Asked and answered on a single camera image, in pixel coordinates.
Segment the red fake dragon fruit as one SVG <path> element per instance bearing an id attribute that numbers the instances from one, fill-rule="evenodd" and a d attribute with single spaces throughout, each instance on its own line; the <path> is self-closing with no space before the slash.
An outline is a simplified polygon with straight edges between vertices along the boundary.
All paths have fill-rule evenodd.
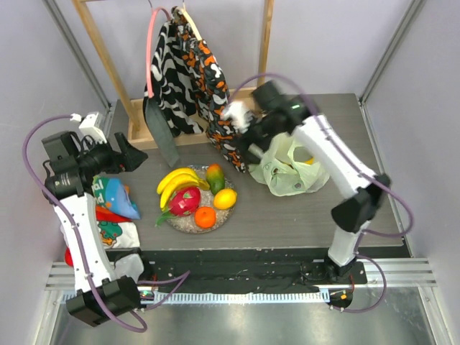
<path id="1" fill-rule="evenodd" d="M 189 216 L 198 209 L 200 203 L 201 191 L 198 187 L 188 187 L 174 192 L 155 225 L 160 226 L 168 219 Z"/>

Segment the green avocado print plastic bag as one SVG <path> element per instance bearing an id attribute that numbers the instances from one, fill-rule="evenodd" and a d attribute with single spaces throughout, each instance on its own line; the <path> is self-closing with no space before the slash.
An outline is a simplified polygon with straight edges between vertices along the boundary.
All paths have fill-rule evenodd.
<path id="1" fill-rule="evenodd" d="M 316 158 L 312 165 L 304 163 L 312 157 L 298 140 L 279 134 L 271 141 L 260 163 L 249 166 L 249 174 L 266 185 L 274 196 L 314 193 L 328 182 L 330 175 Z"/>

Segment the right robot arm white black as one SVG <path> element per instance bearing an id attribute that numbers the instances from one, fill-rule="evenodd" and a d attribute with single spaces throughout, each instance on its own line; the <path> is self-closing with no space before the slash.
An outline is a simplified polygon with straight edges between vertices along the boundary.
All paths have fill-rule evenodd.
<path id="1" fill-rule="evenodd" d="M 286 96 L 270 80 L 256 88 L 252 98 L 265 113 L 261 119 L 255 119 L 241 101 L 230 102 L 223 113 L 239 133 L 241 155 L 255 163 L 262 159 L 276 135 L 289 134 L 322 164 L 343 197 L 331 210 L 336 230 L 324 259 L 326 279 L 342 283 L 351 274 L 360 236 L 380 209 L 391 179 L 361 162 L 327 118 L 314 114 L 313 104 L 306 102 L 303 95 Z"/>

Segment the green red fake mango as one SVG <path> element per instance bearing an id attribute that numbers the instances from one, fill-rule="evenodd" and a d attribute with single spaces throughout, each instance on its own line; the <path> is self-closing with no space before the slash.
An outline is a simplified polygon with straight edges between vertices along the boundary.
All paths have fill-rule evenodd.
<path id="1" fill-rule="evenodd" d="M 218 164 L 212 164 L 206 171 L 206 182 L 210 186 L 210 191 L 216 195 L 220 190 L 225 188 L 224 171 Z"/>

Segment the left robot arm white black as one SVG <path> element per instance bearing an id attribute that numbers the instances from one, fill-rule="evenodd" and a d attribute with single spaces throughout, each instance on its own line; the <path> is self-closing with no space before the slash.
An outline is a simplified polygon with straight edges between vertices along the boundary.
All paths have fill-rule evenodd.
<path id="1" fill-rule="evenodd" d="M 108 142 L 87 151 L 77 147 L 75 132 L 58 132 L 42 140 L 53 174 L 45 179 L 47 199 L 61 221 L 73 258 L 76 296 L 66 307 L 73 317 L 96 327 L 140 307 L 138 287 L 152 281 L 153 269 L 135 249 L 112 264 L 106 255 L 96 220 L 91 185 L 100 173 L 136 170 L 147 154 L 115 134 L 120 150 Z"/>

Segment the yellow fake banana bunch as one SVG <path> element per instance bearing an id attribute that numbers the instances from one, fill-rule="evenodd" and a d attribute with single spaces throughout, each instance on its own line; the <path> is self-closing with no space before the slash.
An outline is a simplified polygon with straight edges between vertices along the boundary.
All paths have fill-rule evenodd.
<path id="1" fill-rule="evenodd" d="M 188 187 L 198 187 L 201 190 L 210 190 L 210 185 L 200 178 L 194 169 L 181 167 L 167 174 L 157 186 L 160 196 L 160 209 L 165 211 L 167 203 L 175 192 Z"/>

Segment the yellow fake lemon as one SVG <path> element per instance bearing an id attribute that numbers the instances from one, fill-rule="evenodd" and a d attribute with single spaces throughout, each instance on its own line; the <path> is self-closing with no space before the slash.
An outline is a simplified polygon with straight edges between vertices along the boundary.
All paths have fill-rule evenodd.
<path id="1" fill-rule="evenodd" d="M 232 208 L 237 201 L 237 192 L 230 188 L 220 190 L 213 199 L 213 207 L 219 210 Z"/>

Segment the orange fake orange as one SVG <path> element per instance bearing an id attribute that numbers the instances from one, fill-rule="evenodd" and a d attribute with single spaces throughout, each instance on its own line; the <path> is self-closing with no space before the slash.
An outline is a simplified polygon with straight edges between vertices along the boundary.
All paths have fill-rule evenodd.
<path id="1" fill-rule="evenodd" d="M 216 212 L 212 207 L 202 206 L 195 211 L 194 219 L 198 227 L 209 229 L 216 223 Z"/>

